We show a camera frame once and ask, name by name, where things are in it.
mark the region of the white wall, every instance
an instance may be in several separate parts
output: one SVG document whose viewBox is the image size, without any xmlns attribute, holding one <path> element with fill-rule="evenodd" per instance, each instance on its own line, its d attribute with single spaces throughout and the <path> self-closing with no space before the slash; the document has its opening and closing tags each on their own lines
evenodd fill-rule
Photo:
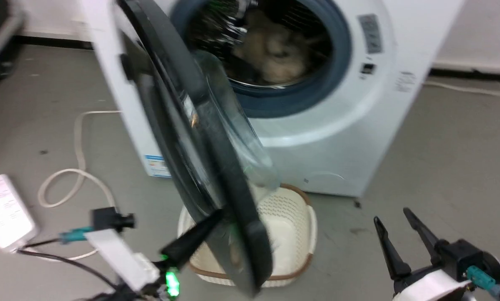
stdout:
<svg viewBox="0 0 500 301">
<path fill-rule="evenodd" d="M 78 40 L 77 0 L 18 0 L 28 13 L 25 36 Z"/>
<path fill-rule="evenodd" d="M 435 67 L 500 73 L 500 0 L 466 2 Z"/>
<path fill-rule="evenodd" d="M 26 36 L 86 39 L 77 0 L 19 1 L 28 11 Z M 500 0 L 466 2 L 435 67 L 500 73 Z"/>
</svg>

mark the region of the gray floor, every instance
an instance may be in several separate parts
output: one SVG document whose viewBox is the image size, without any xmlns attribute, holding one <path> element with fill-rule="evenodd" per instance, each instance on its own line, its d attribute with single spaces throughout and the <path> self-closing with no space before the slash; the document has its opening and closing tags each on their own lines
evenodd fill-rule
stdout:
<svg viewBox="0 0 500 301">
<path fill-rule="evenodd" d="M 77 165 L 74 118 L 83 111 L 114 108 L 91 51 L 28 46 L 13 76 L 0 83 L 0 173 L 11 176 L 30 207 L 41 227 L 40 240 L 87 225 L 88 210 L 105 206 L 102 192 L 89 182 L 70 202 L 53 209 L 40 207 L 36 193 L 51 173 Z M 138 229 L 126 233 L 126 240 L 156 259 L 158 249 L 175 236 L 181 209 L 175 187 L 170 180 L 145 175 L 118 116 L 88 118 L 85 128 L 89 171 L 109 185 L 124 212 L 138 218 Z M 65 176 L 49 198 L 63 196 L 73 182 L 73 175 Z M 403 217 L 404 206 L 436 234 L 466 238 L 500 259 L 500 99 L 424 88 L 361 200 L 362 209 L 346 198 L 311 199 L 319 219 L 313 264 L 295 284 L 265 289 L 258 300 L 390 299 L 392 281 L 373 230 L 374 215 L 413 268 L 429 263 Z M 79 242 L 43 250 L 78 255 L 89 248 Z M 113 276 L 97 255 L 83 263 Z M 0 252 L 0 300 L 69 301 L 104 289 L 74 267 Z M 183 271 L 181 289 L 182 301 L 245 299 L 189 270 Z M 477 297 L 488 300 L 486 294 Z"/>
</svg>

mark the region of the stainless steel drum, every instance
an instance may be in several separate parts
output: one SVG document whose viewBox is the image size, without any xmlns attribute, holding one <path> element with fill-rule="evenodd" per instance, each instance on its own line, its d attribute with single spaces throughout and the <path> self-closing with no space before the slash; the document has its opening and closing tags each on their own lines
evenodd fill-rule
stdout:
<svg viewBox="0 0 500 301">
<path fill-rule="evenodd" d="M 236 23 L 240 1 L 207 2 L 191 18 L 184 33 L 188 46 L 212 53 L 222 61 L 232 82 L 254 88 L 285 88 L 311 77 L 332 55 L 328 32 L 311 10 L 296 0 L 258 0 L 252 3 L 256 5 L 254 9 L 263 11 L 271 21 L 284 25 L 313 42 L 309 44 L 306 71 L 298 78 L 281 83 L 266 82 L 260 76 L 244 78 L 244 70 L 240 64 L 233 63 L 234 55 L 231 53 L 233 46 L 240 43 L 237 36 L 243 36 L 246 32 L 243 23 Z"/>
</svg>

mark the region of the power cord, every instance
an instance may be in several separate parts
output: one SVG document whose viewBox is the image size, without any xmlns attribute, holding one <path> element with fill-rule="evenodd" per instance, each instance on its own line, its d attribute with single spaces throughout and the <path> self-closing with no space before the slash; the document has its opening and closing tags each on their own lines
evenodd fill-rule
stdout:
<svg viewBox="0 0 500 301">
<path fill-rule="evenodd" d="M 484 95 L 489 95 L 489 96 L 493 96 L 493 97 L 500 97 L 500 91 L 497 91 L 497 90 L 486 90 L 486 89 L 479 89 L 479 88 L 459 87 L 459 86 L 453 86 L 452 84 L 443 84 L 442 82 L 433 82 L 430 80 L 424 82 L 424 85 L 425 86 L 432 86 L 432 87 L 440 87 L 440 88 L 450 89 L 453 91 L 459 91 L 459 92 L 464 92 L 464 93 L 484 94 Z"/>
<path fill-rule="evenodd" d="M 30 251 L 25 251 L 25 250 L 17 250 L 17 253 L 23 254 L 23 255 L 29 255 L 29 256 L 34 256 L 38 258 L 44 258 L 44 259 L 51 259 L 51 260 L 56 260 L 60 261 L 62 263 L 68 263 L 69 265 L 74 265 L 75 267 L 78 267 L 86 272 L 91 273 L 92 275 L 96 276 L 97 278 L 101 279 L 103 282 L 105 282 L 108 286 L 110 286 L 112 289 L 115 291 L 118 291 L 118 286 L 116 284 L 113 284 L 111 280 L 109 280 L 107 277 L 103 276 L 100 272 L 97 270 L 88 267 L 87 265 L 84 265 L 82 263 L 77 263 L 76 261 L 72 261 L 68 258 L 60 257 L 57 255 L 51 255 L 51 254 L 45 254 L 45 253 L 39 253 L 39 252 L 30 252 Z"/>
<path fill-rule="evenodd" d="M 121 111 L 116 111 L 116 110 L 111 110 L 111 111 L 88 111 L 88 112 L 81 113 L 79 116 L 77 116 L 77 118 L 76 118 L 76 120 L 74 122 L 74 150 L 75 150 L 75 153 L 76 153 L 78 168 L 63 169 L 63 170 L 57 171 L 53 175 L 50 175 L 42 183 L 42 185 L 40 186 L 40 189 L 38 189 L 38 203 L 40 203 L 40 206 L 45 207 L 45 208 L 53 208 L 53 207 L 57 207 L 57 206 L 59 206 L 61 204 L 64 204 L 65 202 L 67 202 L 68 200 L 70 200 L 70 198 L 72 198 L 78 192 L 78 190 L 80 189 L 80 187 L 81 187 L 81 185 L 82 185 L 82 183 L 84 181 L 84 178 L 86 177 L 88 179 L 91 179 L 99 188 L 101 188 L 101 190 L 105 194 L 105 197 L 107 198 L 107 202 L 109 203 L 109 206 L 110 207 L 114 207 L 116 210 L 118 210 L 116 208 L 114 196 L 112 196 L 112 193 L 111 193 L 111 190 L 109 189 L 109 187 L 107 187 L 97 177 L 93 176 L 92 174 L 90 174 L 90 173 L 88 173 L 86 171 L 86 160 L 84 159 L 84 153 L 83 153 L 83 150 L 82 150 L 82 122 L 83 122 L 84 117 L 87 116 L 87 115 L 91 115 L 91 114 L 114 114 L 114 113 L 120 113 L 120 112 Z M 63 173 L 77 173 L 78 176 L 77 176 L 76 183 L 75 183 L 74 187 L 72 187 L 72 189 L 70 190 L 70 192 L 68 192 L 68 194 L 64 198 L 62 198 L 58 202 L 50 204 L 46 200 L 46 191 L 47 191 L 47 188 L 48 188 L 49 184 L 56 177 L 58 177 L 59 175 L 61 175 Z M 47 244 L 47 243 L 49 243 L 49 242 L 38 242 L 36 244 L 26 245 L 24 247 L 24 249 L 23 249 L 23 254 L 26 254 L 25 252 L 28 252 L 29 254 L 26 254 L 26 255 L 35 256 L 33 254 L 36 254 L 36 253 L 43 255 L 43 253 L 39 253 L 33 247 L 34 246 L 40 246 L 40 245 Z M 85 253 L 83 255 L 79 255 L 79 256 L 75 256 L 75 257 L 71 257 L 71 258 L 59 257 L 59 259 L 56 259 L 58 256 L 55 256 L 55 255 L 45 255 L 45 256 L 38 256 L 38 257 L 40 259 L 45 259 L 46 261 L 51 261 L 51 262 L 65 262 L 62 259 L 65 259 L 66 262 L 68 262 L 68 261 L 75 261 L 75 260 L 78 260 L 78 259 L 83 259 L 85 257 L 94 255 L 95 253 L 97 253 L 97 250 L 93 250 L 93 251 Z"/>
</svg>

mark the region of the washing machine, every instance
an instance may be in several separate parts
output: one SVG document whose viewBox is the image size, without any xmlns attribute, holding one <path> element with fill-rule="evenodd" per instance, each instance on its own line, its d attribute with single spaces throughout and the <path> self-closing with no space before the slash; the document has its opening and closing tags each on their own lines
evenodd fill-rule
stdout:
<svg viewBox="0 0 500 301">
<path fill-rule="evenodd" d="M 182 51 L 204 50 L 221 60 L 282 182 L 307 192 L 354 197 L 362 196 L 370 183 L 464 3 L 155 1 L 173 25 L 163 30 L 176 31 L 185 42 Z M 82 9 L 97 59 L 147 173 L 170 176 L 137 88 L 122 66 L 114 3 L 82 0 Z M 269 80 L 265 69 L 249 67 L 246 57 L 234 55 L 252 29 L 246 14 L 256 10 L 267 23 L 286 28 L 289 40 L 296 36 L 303 41 L 303 71 Z"/>
</svg>

